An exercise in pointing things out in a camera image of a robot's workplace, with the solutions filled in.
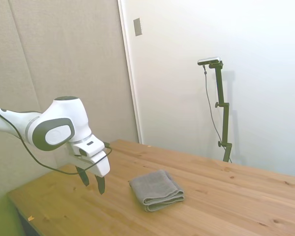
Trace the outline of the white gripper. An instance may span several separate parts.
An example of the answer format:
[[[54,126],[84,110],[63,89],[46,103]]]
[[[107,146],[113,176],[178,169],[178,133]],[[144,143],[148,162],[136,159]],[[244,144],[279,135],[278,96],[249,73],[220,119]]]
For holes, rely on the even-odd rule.
[[[83,184],[89,185],[89,178],[85,169],[91,166],[88,171],[95,175],[99,193],[104,194],[104,176],[110,171],[104,144],[73,144],[68,145],[68,148],[70,152],[69,162],[76,165],[77,173]]]

